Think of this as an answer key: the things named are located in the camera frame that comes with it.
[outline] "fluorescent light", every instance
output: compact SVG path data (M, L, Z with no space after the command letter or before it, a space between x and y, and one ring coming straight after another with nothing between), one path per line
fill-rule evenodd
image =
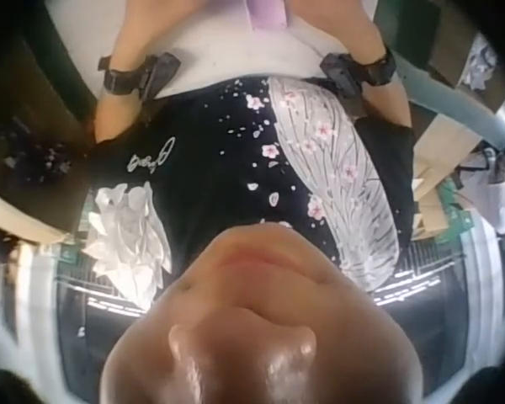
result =
M96 309L99 309L99 310L107 310L107 308L105 306L100 305L99 303L95 303L93 301L89 301L88 306L95 307Z
M129 316L129 317L140 317L141 316L139 313L133 313L130 311L113 309L112 307L109 307L108 310L112 313L121 314L121 315Z

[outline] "metal grate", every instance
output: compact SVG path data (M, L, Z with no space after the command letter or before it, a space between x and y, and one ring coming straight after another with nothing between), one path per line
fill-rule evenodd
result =
M432 288L442 282L441 273L446 270L455 271L465 290L465 275L460 272L464 257L460 241L436 243L434 239L429 239L412 242L393 276L373 292L376 304L383 306L404 301L411 295Z

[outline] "black dress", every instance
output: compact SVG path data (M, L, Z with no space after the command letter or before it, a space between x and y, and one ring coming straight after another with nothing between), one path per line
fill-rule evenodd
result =
M120 198L140 187L152 195L171 257L158 263L174 277L220 232L267 221L294 228L373 290L412 234L412 130L352 122L307 82L244 77L173 96L90 159L106 199L118 186Z

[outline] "white fabric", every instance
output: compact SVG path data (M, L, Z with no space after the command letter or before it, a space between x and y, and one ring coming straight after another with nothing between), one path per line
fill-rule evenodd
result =
M377 0L364 0L371 18L376 4ZM98 60L112 52L125 0L50 0L47 8L73 63L98 96L103 83ZM254 74L323 77L322 58L344 51L343 46L302 20L289 18L288 29L253 31L243 0L212 2L157 47L183 63L158 97Z
M470 154L460 164L462 167L485 167L486 159L482 153ZM460 173L464 188L459 194L477 209L479 214L499 234L505 234L505 181L489 183L490 171Z
M279 144L312 192L309 216L324 217L340 268L361 289L375 290L395 270L396 227L369 153L337 98L301 80L270 78Z
M108 276L127 300L147 310L163 287L162 269L172 270L172 257L152 187L127 188L123 183L98 191L99 213L89 216L95 232L83 251L97 260L97 276Z

